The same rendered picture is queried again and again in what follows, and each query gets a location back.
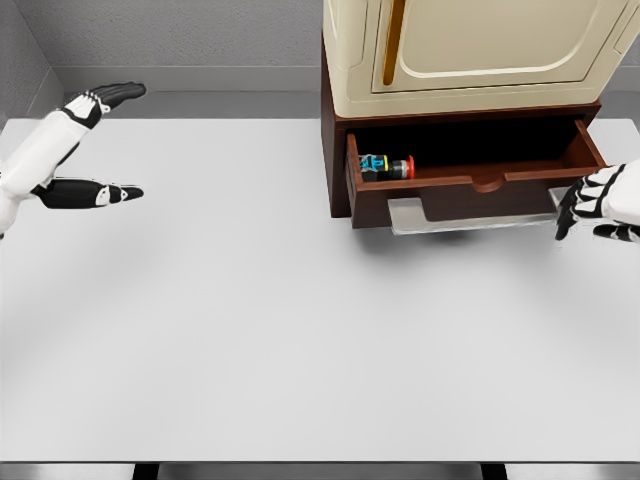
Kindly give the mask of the black switch with red button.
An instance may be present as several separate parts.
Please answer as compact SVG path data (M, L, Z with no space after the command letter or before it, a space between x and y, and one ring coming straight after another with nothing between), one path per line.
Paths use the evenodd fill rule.
M366 154L360 155L358 162L365 182L415 178L415 161L411 155L406 159L391 160L387 155Z

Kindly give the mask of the cream rounded cabinet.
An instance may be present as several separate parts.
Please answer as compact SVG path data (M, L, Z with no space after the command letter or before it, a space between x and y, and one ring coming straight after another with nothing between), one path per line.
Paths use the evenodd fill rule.
M487 88L509 105L590 103L640 35L640 0L406 0L384 86L390 6L323 2L323 53L350 116L392 92Z

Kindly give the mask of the brown wooden cabinet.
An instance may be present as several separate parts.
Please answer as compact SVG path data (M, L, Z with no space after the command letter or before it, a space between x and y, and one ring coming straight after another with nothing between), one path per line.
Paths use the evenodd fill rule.
M540 117L581 118L587 130L601 104L509 105L507 94L487 88L426 92L392 92L376 95L368 111L348 115L338 106L338 87L327 53L321 55L321 139L330 213L352 224L346 178L346 137L356 129L424 125L433 123Z

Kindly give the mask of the brown wooden drawer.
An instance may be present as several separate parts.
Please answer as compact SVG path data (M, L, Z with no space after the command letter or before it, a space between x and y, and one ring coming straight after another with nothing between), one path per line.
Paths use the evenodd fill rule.
M551 213L548 191L604 160L581 118L540 117L356 129L346 137L355 228L388 227L391 199L420 199L429 221ZM413 159L415 176L364 179L357 158Z

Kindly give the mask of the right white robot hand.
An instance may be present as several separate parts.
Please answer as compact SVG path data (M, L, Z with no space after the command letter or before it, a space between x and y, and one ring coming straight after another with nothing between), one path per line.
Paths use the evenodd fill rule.
M559 203L555 239L564 240L582 219L607 220L592 233L640 245L640 158L585 175Z

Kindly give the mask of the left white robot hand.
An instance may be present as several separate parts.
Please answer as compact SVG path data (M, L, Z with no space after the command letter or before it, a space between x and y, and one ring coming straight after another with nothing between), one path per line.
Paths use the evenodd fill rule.
M94 209L141 198L138 186L92 179L57 178L55 172L80 146L103 116L123 102L142 97L138 82L114 83L75 95L47 114L0 163L5 188L23 201L36 197L49 209Z

